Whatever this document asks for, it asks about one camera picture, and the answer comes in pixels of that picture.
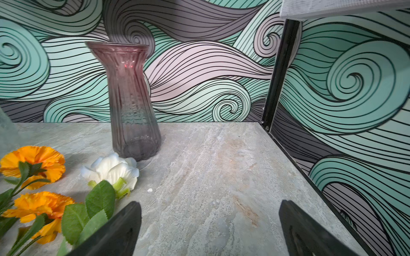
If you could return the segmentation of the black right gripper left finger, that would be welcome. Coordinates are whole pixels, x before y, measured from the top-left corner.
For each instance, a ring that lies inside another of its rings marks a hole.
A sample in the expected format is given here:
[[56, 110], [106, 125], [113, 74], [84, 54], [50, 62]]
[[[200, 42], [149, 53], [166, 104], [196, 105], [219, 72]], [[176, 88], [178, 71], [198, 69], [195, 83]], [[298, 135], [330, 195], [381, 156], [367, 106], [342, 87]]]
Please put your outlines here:
[[141, 224], [141, 205], [132, 201], [69, 255], [132, 256]]

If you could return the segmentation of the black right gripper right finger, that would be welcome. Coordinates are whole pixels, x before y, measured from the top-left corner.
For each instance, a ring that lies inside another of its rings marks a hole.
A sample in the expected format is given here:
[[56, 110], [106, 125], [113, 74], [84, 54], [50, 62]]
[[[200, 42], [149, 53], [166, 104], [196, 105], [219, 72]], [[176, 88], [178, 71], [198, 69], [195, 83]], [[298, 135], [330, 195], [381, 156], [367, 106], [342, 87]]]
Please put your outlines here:
[[293, 201], [283, 200], [279, 217], [291, 256], [356, 256]]

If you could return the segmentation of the white rose flower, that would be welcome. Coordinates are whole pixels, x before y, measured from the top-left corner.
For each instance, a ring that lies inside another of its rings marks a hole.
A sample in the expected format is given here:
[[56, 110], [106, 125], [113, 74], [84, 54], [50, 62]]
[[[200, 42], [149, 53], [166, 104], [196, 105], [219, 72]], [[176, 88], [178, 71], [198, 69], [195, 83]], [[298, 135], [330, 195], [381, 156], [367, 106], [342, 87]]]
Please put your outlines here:
[[81, 168], [81, 176], [88, 182], [91, 191], [84, 203], [65, 207], [61, 220], [64, 236], [57, 252], [59, 256], [69, 253], [85, 242], [114, 214], [115, 201], [129, 195], [135, 188], [139, 169], [134, 158], [123, 159], [117, 153], [99, 157], [90, 167]]

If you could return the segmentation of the orange marigold flower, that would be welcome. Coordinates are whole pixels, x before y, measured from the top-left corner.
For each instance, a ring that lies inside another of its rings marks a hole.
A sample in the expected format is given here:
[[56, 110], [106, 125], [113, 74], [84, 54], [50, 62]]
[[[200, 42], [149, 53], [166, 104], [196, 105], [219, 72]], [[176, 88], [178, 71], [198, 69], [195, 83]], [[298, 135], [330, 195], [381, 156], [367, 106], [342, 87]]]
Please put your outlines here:
[[1, 194], [1, 216], [14, 206], [12, 199], [28, 189], [36, 190], [54, 183], [66, 172], [65, 158], [57, 150], [47, 146], [24, 146], [1, 159], [1, 176], [14, 185]]
[[28, 241], [47, 244], [62, 232], [62, 218], [65, 208], [74, 204], [71, 197], [52, 192], [22, 194], [14, 200], [10, 209], [1, 213], [5, 219], [15, 218], [22, 224], [33, 223], [22, 229], [14, 245], [7, 253], [9, 256], [21, 254], [21, 247]]

